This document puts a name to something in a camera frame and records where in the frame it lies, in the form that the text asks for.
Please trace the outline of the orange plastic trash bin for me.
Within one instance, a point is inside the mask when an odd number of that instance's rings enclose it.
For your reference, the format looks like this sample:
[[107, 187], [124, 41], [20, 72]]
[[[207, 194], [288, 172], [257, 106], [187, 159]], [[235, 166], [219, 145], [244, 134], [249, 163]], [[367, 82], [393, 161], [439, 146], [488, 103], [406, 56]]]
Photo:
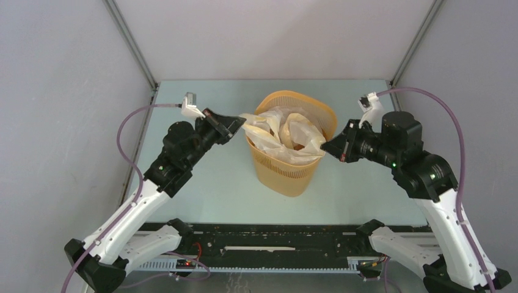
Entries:
[[[325, 142], [331, 139], [337, 128], [337, 117], [330, 106], [310, 96], [291, 90], [280, 90], [269, 94], [253, 114], [261, 114], [276, 106], [300, 107], [314, 115], [318, 125], [323, 130]], [[258, 180], [266, 187], [288, 197], [296, 197], [303, 193], [322, 159], [320, 158], [307, 165], [291, 165], [267, 156], [256, 149], [247, 137], [246, 140], [249, 144]]]

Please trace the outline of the translucent cream trash bag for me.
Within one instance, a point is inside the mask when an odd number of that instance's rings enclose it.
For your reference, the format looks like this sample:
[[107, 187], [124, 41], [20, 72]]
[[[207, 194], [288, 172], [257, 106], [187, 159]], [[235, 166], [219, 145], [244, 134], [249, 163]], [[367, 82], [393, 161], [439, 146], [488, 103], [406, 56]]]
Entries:
[[326, 141], [314, 115], [300, 107], [276, 106], [261, 114], [239, 115], [246, 137], [267, 156], [291, 165], [307, 165], [325, 155]]

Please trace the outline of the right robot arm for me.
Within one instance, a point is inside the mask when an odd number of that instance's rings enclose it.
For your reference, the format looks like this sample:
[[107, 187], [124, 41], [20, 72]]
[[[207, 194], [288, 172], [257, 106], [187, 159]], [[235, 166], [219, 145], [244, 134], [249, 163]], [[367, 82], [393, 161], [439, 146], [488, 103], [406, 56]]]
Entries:
[[367, 122], [349, 120], [339, 135], [322, 145], [339, 161], [367, 159], [388, 167], [393, 180], [420, 207], [440, 247], [440, 253], [427, 250], [371, 220], [357, 230], [357, 251], [392, 258], [420, 277], [428, 292], [503, 289], [512, 280], [509, 272], [488, 258], [477, 260], [463, 230], [466, 215], [456, 207], [457, 179], [444, 158], [424, 150], [421, 137], [422, 126], [412, 114], [389, 112], [379, 133]]

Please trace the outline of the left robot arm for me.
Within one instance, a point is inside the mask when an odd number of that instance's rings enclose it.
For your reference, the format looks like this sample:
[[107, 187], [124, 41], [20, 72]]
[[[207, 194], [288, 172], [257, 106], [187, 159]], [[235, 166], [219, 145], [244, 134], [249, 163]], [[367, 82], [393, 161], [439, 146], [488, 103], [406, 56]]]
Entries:
[[192, 170], [215, 144], [224, 145], [246, 119], [220, 115], [209, 108], [195, 123], [172, 124], [163, 146], [129, 199], [84, 240], [71, 239], [64, 247], [72, 271], [95, 292], [114, 292], [127, 275], [147, 261], [169, 252], [186, 254], [193, 246], [193, 230], [173, 219], [159, 230], [132, 240], [146, 220], [173, 198], [192, 178]]

